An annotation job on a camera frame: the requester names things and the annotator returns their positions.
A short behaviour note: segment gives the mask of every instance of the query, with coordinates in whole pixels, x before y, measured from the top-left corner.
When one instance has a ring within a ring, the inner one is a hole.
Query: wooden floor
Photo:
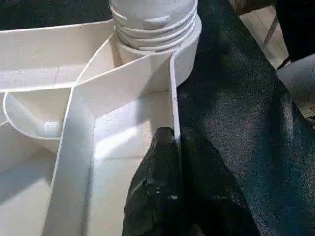
[[[241,15],[240,18],[264,52],[266,58],[274,68],[277,68],[288,57],[288,51],[279,24],[269,44],[263,48],[264,40],[275,15],[276,11],[270,6]]]

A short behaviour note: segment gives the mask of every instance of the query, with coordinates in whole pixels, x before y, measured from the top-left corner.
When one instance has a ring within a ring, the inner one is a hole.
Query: white plastic tray
[[[124,45],[112,21],[0,32],[0,235],[121,234],[152,135],[168,126],[179,141],[176,85],[200,31],[198,18],[163,53]]]

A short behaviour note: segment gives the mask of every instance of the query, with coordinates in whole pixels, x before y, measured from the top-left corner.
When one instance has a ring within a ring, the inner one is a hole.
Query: gloved hand
[[[129,188],[123,236],[186,233],[178,148],[171,128],[158,129]]]
[[[124,211],[123,236],[260,235],[219,153],[188,129],[182,130],[181,165],[173,130],[156,131]]]

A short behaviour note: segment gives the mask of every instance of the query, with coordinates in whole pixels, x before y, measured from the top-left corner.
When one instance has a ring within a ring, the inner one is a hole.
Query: dark cloth
[[[2,1],[0,29],[107,20],[108,5]],[[228,0],[199,0],[198,12],[203,31],[194,70],[178,87],[181,127],[202,134],[218,150],[262,235],[314,235],[314,130]]]
[[[315,1],[277,0],[276,10],[290,59],[315,53]]]
[[[245,197],[217,150],[192,129],[182,128],[181,137],[189,222],[205,236],[259,236]]]

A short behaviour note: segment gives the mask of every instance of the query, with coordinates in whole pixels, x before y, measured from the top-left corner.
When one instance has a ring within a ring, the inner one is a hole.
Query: white plastic bottle
[[[119,38],[143,51],[180,45],[193,32],[197,0],[111,0]]]

